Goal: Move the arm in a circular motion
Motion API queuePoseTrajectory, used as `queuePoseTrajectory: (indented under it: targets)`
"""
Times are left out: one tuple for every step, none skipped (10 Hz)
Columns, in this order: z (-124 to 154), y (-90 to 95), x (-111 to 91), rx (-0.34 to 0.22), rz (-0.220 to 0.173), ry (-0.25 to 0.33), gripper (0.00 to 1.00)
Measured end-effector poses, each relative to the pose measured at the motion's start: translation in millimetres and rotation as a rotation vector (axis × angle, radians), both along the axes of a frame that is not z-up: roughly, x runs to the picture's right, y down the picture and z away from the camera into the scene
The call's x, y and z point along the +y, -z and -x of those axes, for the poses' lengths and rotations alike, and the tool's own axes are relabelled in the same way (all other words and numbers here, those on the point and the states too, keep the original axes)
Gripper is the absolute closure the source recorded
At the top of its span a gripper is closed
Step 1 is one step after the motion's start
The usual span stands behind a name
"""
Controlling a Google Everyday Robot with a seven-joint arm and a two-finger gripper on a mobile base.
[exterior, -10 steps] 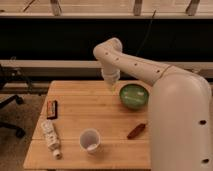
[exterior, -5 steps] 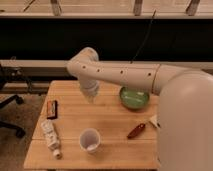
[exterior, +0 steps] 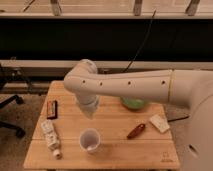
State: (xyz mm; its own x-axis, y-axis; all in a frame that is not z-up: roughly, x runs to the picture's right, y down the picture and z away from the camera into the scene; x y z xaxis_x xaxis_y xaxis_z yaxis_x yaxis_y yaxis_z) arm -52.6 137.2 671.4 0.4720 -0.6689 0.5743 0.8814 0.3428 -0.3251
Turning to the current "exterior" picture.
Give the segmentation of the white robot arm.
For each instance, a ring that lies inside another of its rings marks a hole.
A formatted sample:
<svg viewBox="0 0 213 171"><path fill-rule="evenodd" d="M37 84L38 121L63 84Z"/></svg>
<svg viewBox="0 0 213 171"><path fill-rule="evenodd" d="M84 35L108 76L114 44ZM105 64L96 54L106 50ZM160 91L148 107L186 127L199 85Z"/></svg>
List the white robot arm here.
<svg viewBox="0 0 213 171"><path fill-rule="evenodd" d="M101 95L142 99L190 109L181 171L213 171L213 71L158 70L100 74L95 63L79 61L64 77L87 117Z"/></svg>

